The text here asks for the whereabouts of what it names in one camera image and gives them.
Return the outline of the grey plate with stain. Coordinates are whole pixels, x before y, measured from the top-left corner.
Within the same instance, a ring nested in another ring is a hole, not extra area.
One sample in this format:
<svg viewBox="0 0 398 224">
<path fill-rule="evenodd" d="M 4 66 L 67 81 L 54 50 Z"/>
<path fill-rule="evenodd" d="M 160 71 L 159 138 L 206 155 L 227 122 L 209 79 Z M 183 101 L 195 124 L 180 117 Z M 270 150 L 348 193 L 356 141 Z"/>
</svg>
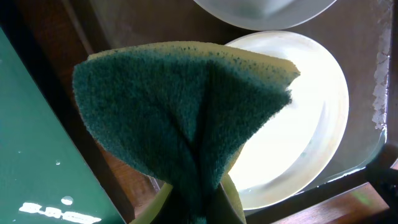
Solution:
<svg viewBox="0 0 398 224">
<path fill-rule="evenodd" d="M 212 16 L 248 30 L 282 30 L 303 24 L 336 0 L 194 0 Z"/>
</svg>

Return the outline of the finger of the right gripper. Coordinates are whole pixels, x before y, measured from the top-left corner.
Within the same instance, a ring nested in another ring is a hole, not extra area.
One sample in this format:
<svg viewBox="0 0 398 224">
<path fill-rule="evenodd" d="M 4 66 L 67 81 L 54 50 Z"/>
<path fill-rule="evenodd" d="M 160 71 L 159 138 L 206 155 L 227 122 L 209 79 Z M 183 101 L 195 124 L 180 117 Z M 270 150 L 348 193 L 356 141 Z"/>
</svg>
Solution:
<svg viewBox="0 0 398 224">
<path fill-rule="evenodd" d="M 366 166 L 366 180 L 389 208 L 397 208 L 397 142 L 387 142 Z"/>
</svg>

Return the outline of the white plate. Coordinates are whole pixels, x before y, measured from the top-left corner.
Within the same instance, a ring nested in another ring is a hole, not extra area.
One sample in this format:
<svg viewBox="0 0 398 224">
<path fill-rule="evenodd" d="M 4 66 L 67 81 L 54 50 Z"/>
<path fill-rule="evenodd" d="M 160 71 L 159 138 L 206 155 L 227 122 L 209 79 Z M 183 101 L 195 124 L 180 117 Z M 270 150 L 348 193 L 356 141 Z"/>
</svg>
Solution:
<svg viewBox="0 0 398 224">
<path fill-rule="evenodd" d="M 349 93 L 334 56 L 304 35 L 258 32 L 230 46 L 290 60 L 300 71 L 289 86 L 291 103 L 243 146 L 229 172 L 243 209 L 255 210 L 300 192 L 331 161 L 346 129 Z"/>
</svg>

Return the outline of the green yellow sponge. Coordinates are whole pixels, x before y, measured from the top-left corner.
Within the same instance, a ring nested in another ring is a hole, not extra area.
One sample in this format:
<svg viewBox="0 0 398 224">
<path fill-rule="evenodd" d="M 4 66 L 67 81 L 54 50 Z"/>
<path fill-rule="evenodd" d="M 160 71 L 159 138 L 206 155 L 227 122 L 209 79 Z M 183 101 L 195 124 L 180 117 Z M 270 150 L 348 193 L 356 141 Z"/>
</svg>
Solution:
<svg viewBox="0 0 398 224">
<path fill-rule="evenodd" d="M 147 222 L 209 223 L 240 148 L 292 101 L 290 60 L 208 42 L 113 49 L 75 66 L 73 93 L 92 137 L 166 198 Z"/>
</svg>

